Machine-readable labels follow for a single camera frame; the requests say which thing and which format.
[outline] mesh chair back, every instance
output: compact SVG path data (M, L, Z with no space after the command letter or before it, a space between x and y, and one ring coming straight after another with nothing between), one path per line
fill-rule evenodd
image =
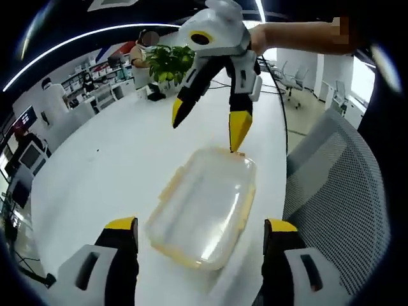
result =
M295 74L295 80L299 86L303 87L303 80L305 79L308 71L309 69L305 67L304 65L299 66L298 71Z
M377 161L331 108L288 156L283 218L338 268L350 295L386 251L390 228Z

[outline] desk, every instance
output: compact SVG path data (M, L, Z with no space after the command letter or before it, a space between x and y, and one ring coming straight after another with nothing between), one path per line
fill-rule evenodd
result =
M131 94L132 92L134 92L135 89L135 84L133 82L133 78L129 79L129 80L125 80L125 81L121 81L121 82L117 82L114 84L110 84L110 89L112 91L112 95L115 96L116 99L121 99L124 96L127 96L128 94ZM93 101L96 100L95 96L93 96L94 91L91 91L89 93L89 97L86 98L85 100L83 100L80 104L84 103L84 104L89 104Z
M216 79L229 80L223 71ZM261 93L240 148L257 165L256 195L227 265L217 272L184 268L155 251L143 230L157 197L195 150L229 147L229 91L209 89L177 129L171 127L174 97L151 102L132 94L72 134L33 181L33 230L46 273L57 275L111 220L135 215L137 305L217 305L222 296L228 305L251 305L262 284L264 220L281 218L284 206L286 146L278 95Z
M54 153L72 133L95 116L90 104L93 100L95 100L95 97L90 97L80 103L43 135L51 152Z

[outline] potted plant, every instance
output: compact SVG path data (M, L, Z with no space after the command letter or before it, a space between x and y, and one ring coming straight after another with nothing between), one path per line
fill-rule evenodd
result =
M194 51L189 47L157 45L147 56L150 63L149 75L162 84L162 89L178 89L194 61Z

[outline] human hand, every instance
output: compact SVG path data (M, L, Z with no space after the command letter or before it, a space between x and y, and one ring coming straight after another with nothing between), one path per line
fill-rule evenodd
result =
M265 27L259 24L249 30L251 34L251 50L255 51L256 55L262 55L267 49Z

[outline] white office chair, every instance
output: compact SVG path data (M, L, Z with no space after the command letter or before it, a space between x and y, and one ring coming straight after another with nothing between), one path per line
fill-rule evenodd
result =
M346 102L346 88L342 81L336 81L336 91L334 92L333 101L336 102L339 107L343 106Z
M20 167L26 167L35 177L47 160L47 155L34 142L30 142L18 161Z
M288 100L290 101L291 96L292 96L292 89L295 88L299 91L303 90L303 81L305 80L306 74L309 71L308 68L306 68L303 65L300 65L298 68L298 71L294 76L292 75L285 75L283 74L283 78L278 80L283 86L286 87L286 90L289 91L288 94Z
M278 67L270 67L271 72L273 74L273 76L275 77L276 80L282 80L284 78L284 70L285 70L285 66L288 63L288 61L286 61L282 68L279 69Z

